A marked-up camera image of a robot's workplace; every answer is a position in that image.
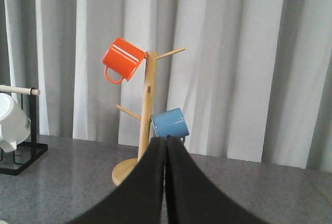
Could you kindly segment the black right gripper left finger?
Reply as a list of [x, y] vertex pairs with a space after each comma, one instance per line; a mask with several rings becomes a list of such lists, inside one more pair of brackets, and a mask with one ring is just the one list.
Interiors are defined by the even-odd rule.
[[166, 142], [154, 137], [125, 180], [70, 223], [160, 223]]

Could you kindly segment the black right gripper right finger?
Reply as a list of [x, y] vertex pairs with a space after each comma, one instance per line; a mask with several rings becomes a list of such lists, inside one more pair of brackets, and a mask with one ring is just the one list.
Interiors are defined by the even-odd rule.
[[166, 145], [165, 194], [168, 223], [265, 223], [220, 191], [172, 136]]

